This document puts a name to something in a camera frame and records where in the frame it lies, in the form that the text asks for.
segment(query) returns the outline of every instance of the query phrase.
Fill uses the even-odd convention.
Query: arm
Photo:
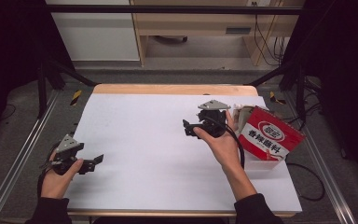
[[[64,199],[63,195],[71,183],[75,174],[80,170],[83,160],[77,160],[64,175],[57,175],[53,170],[42,174],[43,184],[40,198],[37,201],[34,215],[26,224],[71,224],[66,208],[69,199]]]
[[[227,125],[234,127],[234,121],[226,111]],[[194,128],[194,133],[211,148],[217,161],[222,165],[229,185],[236,199],[235,209],[240,223],[283,223],[269,210],[262,194],[258,194],[248,175],[243,171],[238,156],[238,146],[229,133],[218,138],[210,136],[201,128]]]

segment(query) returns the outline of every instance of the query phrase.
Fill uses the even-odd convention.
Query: white cabinet
[[[48,5],[129,5],[128,0],[47,0]],[[72,61],[139,61],[130,13],[52,13]]]

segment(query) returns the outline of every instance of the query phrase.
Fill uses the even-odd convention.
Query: black pole
[[[115,6],[115,5],[25,5],[25,10],[47,10],[67,13],[177,13],[177,14],[241,14],[303,15],[316,9],[303,7],[213,7],[213,6]]]
[[[76,71],[73,71],[72,69],[66,67],[65,65],[63,65],[61,63],[58,63],[55,60],[49,59],[48,64],[50,66],[56,68],[57,70],[64,72],[66,75],[69,75],[69,76],[81,81],[83,84],[86,84],[87,86],[94,87],[98,84],[101,84],[101,83],[93,82],[93,81],[89,80],[88,78],[79,75]]]
[[[289,62],[286,64],[283,64],[277,68],[275,68],[274,70],[268,72],[266,75],[256,79],[255,81],[251,82],[251,83],[246,83],[243,84],[244,86],[254,86],[257,87],[261,84],[263,84],[264,82],[270,80],[273,77],[276,77],[278,75],[282,75],[285,74],[289,69],[292,69],[293,63]]]
[[[44,65],[44,62],[40,64],[40,67],[37,69],[37,89],[39,91],[39,114],[37,117],[42,118],[46,109],[48,108],[48,97],[46,93],[46,72],[47,68]]]
[[[305,84],[305,71],[304,68],[298,66],[297,86],[296,86],[296,111],[300,119],[305,122],[306,112],[304,103],[304,84]]]

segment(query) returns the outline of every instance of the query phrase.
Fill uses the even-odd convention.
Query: white board
[[[128,0],[47,0],[48,5],[129,5]],[[72,61],[139,61],[130,13],[51,13]]]
[[[202,140],[185,135],[182,122],[199,123],[197,106],[212,99],[265,106],[258,96],[92,94],[74,136],[85,144],[77,156],[104,159],[95,172],[75,176],[68,208],[234,211],[220,164]],[[272,211],[301,211],[284,162],[247,173]]]

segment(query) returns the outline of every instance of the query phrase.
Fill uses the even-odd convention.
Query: black plastic part
[[[80,143],[78,147],[73,147],[63,152],[57,153],[54,157],[54,161],[60,161],[61,164],[53,165],[53,170],[58,175],[64,175],[69,168],[77,161],[76,154],[79,150],[83,149],[84,144]],[[94,160],[83,160],[83,165],[81,166],[78,173],[84,175],[87,172],[93,172],[95,170],[95,165],[103,161],[103,155],[94,158]]]
[[[185,133],[187,136],[196,136],[198,137],[193,129],[199,127],[207,132],[212,137],[220,137],[226,132],[226,112],[220,110],[201,110],[198,114],[201,124],[190,124],[185,119],[183,120],[183,126],[185,127]],[[217,125],[214,122],[209,121],[208,119],[213,119],[220,123]]]

